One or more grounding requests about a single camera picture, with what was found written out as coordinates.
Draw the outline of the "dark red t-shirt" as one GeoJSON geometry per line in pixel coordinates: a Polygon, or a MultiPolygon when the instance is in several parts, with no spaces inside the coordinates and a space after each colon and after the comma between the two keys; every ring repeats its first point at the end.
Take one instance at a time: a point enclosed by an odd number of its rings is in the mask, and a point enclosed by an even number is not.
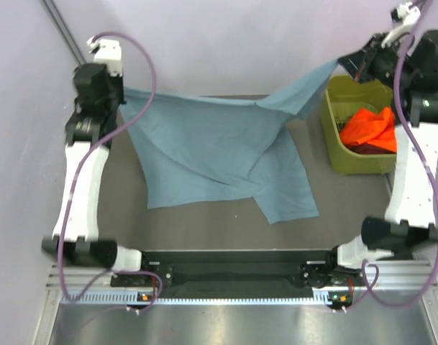
{"type": "Polygon", "coordinates": [[[389,149],[374,146],[369,143],[349,147],[349,150],[359,155],[394,155],[396,153],[395,151],[390,151],[389,149]]]}

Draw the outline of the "aluminium frame rail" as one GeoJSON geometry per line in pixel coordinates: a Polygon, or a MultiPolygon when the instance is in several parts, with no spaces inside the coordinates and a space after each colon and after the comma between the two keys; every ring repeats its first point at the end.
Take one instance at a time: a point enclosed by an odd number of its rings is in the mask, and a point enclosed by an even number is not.
{"type": "MultiPolygon", "coordinates": [[[[287,284],[296,288],[310,287],[322,289],[327,286],[344,286],[349,279],[354,285],[362,285],[360,269],[328,272],[323,262],[164,262],[153,263],[149,271],[158,275],[165,288],[174,288],[188,282],[201,284],[248,282],[252,286],[265,282],[287,284]]],[[[366,278],[372,282],[378,274],[379,285],[421,285],[432,271],[428,262],[416,260],[391,260],[369,263],[365,267],[366,278]]],[[[95,288],[148,288],[154,285],[155,277],[131,273],[105,273],[95,276],[91,270],[66,269],[65,285],[75,293],[91,283],[95,288]]]]}

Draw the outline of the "orange t-shirt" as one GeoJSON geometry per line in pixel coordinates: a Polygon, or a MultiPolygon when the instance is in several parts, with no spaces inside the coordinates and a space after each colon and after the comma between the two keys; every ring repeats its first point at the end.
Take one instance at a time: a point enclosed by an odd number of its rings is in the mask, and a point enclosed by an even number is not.
{"type": "Polygon", "coordinates": [[[380,113],[362,108],[345,124],[339,138],[347,149],[369,143],[397,153],[395,114],[390,106],[380,113]]]}

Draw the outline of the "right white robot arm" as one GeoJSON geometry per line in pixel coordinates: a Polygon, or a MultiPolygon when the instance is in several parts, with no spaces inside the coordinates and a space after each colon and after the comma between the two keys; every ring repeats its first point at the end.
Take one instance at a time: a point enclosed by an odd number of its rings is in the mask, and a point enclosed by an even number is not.
{"type": "Polygon", "coordinates": [[[363,260],[375,261],[437,243],[434,191],[426,172],[438,160],[438,29],[423,34],[405,57],[399,77],[404,118],[396,120],[396,168],[391,199],[383,218],[367,217],[361,233],[333,248],[324,276],[343,283],[363,260]]]}

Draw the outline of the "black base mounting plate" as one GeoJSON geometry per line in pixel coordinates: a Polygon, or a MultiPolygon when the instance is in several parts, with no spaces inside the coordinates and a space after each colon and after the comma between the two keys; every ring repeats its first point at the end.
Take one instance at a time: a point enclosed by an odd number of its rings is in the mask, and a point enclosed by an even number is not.
{"type": "Polygon", "coordinates": [[[146,251],[143,267],[162,278],[167,299],[308,297],[360,275],[340,267],[334,249],[146,251]]]}

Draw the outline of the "light blue t-shirt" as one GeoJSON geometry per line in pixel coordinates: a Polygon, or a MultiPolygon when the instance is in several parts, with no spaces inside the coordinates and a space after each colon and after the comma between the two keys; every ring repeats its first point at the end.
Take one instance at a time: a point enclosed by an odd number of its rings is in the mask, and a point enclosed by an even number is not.
{"type": "Polygon", "coordinates": [[[125,90],[122,118],[150,209],[252,198],[268,223],[319,211],[286,124],[307,119],[337,67],[329,61],[259,100],[125,90]]]}

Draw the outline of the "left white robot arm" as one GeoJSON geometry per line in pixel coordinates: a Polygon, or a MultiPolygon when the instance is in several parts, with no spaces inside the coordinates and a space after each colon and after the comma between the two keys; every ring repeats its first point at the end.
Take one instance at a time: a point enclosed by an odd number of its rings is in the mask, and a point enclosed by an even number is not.
{"type": "Polygon", "coordinates": [[[99,140],[117,127],[124,103],[123,72],[104,63],[85,63],[73,74],[73,113],[65,125],[66,175],[60,214],[42,251],[56,262],[77,267],[126,270],[136,285],[151,278],[151,267],[137,249],[99,236],[97,211],[104,166],[111,142],[99,140]],[[95,150],[91,147],[98,144],[95,150]]]}

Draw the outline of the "olive green plastic bin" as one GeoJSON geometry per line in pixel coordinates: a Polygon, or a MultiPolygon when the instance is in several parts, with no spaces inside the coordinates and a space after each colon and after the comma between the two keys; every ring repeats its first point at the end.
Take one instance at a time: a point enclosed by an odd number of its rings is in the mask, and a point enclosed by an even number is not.
{"type": "Polygon", "coordinates": [[[394,169],[396,156],[361,155],[347,149],[339,133],[361,109],[378,113],[391,103],[392,90],[375,80],[359,84],[348,75],[331,77],[320,110],[320,121],[333,170],[343,175],[386,174],[394,169]]]}

